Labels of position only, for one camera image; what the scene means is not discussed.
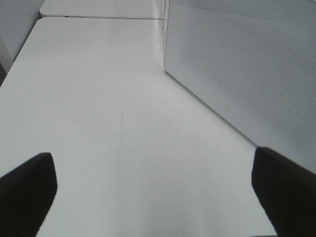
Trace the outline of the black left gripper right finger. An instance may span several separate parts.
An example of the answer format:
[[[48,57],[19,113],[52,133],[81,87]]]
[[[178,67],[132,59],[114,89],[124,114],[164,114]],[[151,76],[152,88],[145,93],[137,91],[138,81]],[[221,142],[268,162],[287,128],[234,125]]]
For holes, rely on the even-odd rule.
[[[268,147],[257,147],[252,188],[279,237],[316,235],[316,175]]]

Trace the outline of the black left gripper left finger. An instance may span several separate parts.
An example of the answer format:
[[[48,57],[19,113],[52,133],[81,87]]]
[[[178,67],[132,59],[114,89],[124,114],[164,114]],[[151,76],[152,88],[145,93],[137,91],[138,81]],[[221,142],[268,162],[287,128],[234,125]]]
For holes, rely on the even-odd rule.
[[[0,178],[0,235],[35,237],[57,193],[51,153],[39,153]]]

